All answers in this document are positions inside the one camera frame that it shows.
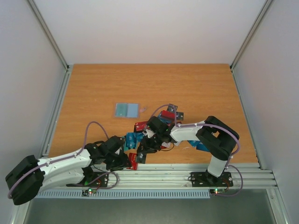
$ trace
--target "gray floor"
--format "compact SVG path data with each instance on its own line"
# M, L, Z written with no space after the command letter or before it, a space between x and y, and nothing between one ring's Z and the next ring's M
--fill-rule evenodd
M211 199L34 199L26 224L272 224L265 190Z

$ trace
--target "black mounting plate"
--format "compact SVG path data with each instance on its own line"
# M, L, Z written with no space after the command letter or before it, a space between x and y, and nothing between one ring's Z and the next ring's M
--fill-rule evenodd
M92 181L92 180L94 180L97 176L100 176L101 174L104 174L105 172L94 172L93 173L93 175L92 175L92 177L90 178L89 177L89 179L90 179L90 181ZM101 188L105 188L105 187L107 187L107 185L108 185L108 181L109 181L109 174L106 174L106 175L103 175L103 176L101 176L100 178L99 178L99 181L101 182L101 185L100 185L100 187ZM82 185L84 185L85 184L85 182L86 182L86 178L84 178L80 183L78 183L78 184L82 184ZM93 182L92 184L89 184L89 185L87 185L87 187L98 187L99 185L99 182L98 181L95 181L95 182ZM66 185L67 187L82 187L82 186L77 186L77 185L74 185L74 184L67 184Z
M219 177L219 181L215 183L215 185L211 185L210 183L202 180L202 177L205 176L205 172L191 172L190 174L191 176L188 180L191 181L192 187L227 187L227 184L222 181L222 179L225 179L229 183L230 187L234 185L230 172L223 172Z

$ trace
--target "gray grate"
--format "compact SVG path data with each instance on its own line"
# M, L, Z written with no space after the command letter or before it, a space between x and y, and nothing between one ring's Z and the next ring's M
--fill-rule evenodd
M137 198L210 198L208 190L99 190L96 194L82 195L81 189L52 189L39 193L37 198L90 198L90 199L137 199Z

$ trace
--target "wooden table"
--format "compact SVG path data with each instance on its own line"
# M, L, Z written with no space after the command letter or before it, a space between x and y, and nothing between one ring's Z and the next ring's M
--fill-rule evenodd
M138 119L114 117L118 102L139 103ZM227 64L76 64L65 95L49 157L81 147L86 125L101 123L109 136L132 132L163 104L178 105L183 123L214 115L240 135L241 150L232 162L257 162L235 83ZM106 140L91 125L87 142ZM211 154L182 142L169 152L147 156L147 163L209 163Z

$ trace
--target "white wall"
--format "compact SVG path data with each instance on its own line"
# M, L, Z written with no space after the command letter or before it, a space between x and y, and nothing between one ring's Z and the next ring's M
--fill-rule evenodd
M235 69L256 147L299 223L299 1L274 1Z
M5 176L38 155L63 67L25 0L0 0L0 223L13 202Z
M264 0L36 0L74 63L232 63Z

